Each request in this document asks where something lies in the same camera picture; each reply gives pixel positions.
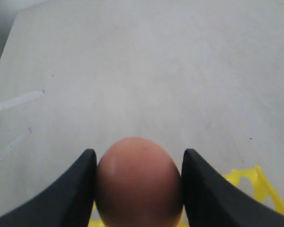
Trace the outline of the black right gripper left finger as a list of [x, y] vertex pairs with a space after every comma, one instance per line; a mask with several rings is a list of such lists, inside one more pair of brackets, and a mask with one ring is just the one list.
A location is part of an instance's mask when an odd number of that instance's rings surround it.
[[86, 227], [95, 189], [97, 156], [85, 150], [40, 194], [0, 217], [0, 227]]

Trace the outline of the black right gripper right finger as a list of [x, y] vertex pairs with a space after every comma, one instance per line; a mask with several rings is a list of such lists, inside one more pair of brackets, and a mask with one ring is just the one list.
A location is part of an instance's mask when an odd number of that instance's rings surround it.
[[229, 183], [197, 151], [186, 149], [182, 163], [183, 198], [191, 227], [284, 227], [284, 216]]

